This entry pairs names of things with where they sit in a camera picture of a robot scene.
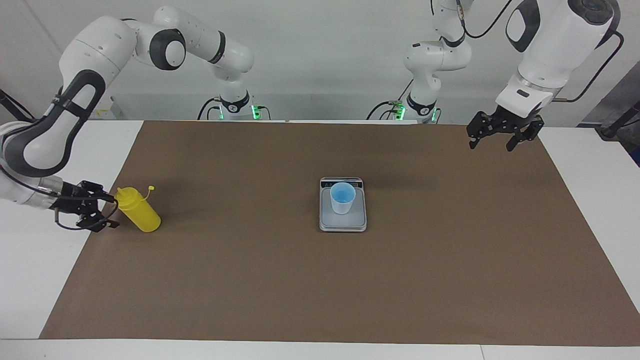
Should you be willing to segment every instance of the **kitchen scale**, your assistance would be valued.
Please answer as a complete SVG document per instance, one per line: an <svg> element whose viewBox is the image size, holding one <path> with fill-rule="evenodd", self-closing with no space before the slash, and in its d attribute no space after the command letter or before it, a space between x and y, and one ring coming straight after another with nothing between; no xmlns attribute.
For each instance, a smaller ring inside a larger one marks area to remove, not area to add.
<svg viewBox="0 0 640 360"><path fill-rule="evenodd" d="M356 199L348 213L336 214L331 207L329 191L336 183L349 183ZM362 233L367 229L364 183L359 177L323 177L320 179L320 229L329 233Z"/></svg>

